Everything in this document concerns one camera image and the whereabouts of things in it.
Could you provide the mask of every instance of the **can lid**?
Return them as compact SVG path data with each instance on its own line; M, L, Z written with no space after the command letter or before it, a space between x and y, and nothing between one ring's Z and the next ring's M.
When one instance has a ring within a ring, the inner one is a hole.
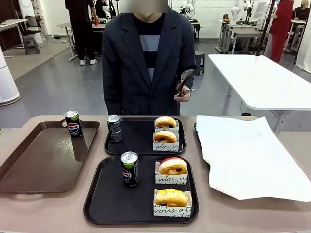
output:
M68 112L66 112L65 113L65 117L75 117L75 116L77 116L78 115L78 112L77 111L74 111L74 110L72 110L72 111L68 111Z
M107 121L111 123L115 123L118 120L120 120L120 117L118 115L110 115L107 117Z
M125 164L132 164L138 159L138 156L134 152L126 152L123 155L121 155L121 161Z

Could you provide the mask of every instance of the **soda can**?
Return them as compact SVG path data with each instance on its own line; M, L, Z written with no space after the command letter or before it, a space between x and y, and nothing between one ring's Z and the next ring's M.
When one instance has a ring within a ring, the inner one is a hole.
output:
M121 134L121 120L118 115L110 115L107 117L107 125L111 142L120 142L122 140Z
M122 175L126 187L135 187L138 184L138 156L134 152L121 155Z
M72 139L79 139L83 136L82 128L77 111L68 111L65 113L67 127Z

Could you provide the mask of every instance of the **black tongs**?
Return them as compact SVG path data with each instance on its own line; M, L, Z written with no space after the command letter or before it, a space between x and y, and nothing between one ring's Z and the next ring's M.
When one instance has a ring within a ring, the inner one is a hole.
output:
M181 74L181 84L178 88L178 92L176 93L176 96L181 96L181 91L184 87L184 85L186 84L186 82L188 81L188 79L191 77L191 75L194 73L194 69L187 69L185 70L182 74ZM191 93L192 90L188 90L188 91L184 91L183 94L189 94Z

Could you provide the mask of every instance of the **black shirt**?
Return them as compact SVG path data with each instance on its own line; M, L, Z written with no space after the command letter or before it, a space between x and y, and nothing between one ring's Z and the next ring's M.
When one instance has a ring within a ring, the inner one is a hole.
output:
M94 7L93 0L65 0L66 8L69 10L71 23L90 23L88 6Z
M153 23L140 21L134 15L133 17L141 47L144 52L150 80L152 81L165 13L163 13L162 16Z
M299 20L307 20L309 18L310 8L304 10L301 7L297 7L293 10L292 19L298 18Z
M97 0L97 2L95 4L95 8L96 8L96 14L97 14L98 18L107 18L106 13L103 11L103 6L107 6L106 2L103 2L102 0ZM110 6L112 8L111 17L117 16L116 10L115 10L112 3L110 4Z

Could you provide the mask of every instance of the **person's left hand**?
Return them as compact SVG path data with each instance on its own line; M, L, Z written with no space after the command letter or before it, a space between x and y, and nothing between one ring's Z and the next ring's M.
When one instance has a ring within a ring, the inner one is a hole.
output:
M175 100L178 102L187 102L190 99L191 93L184 95L185 91L188 91L189 88L186 86L183 86L183 89L181 90L180 96L175 96Z

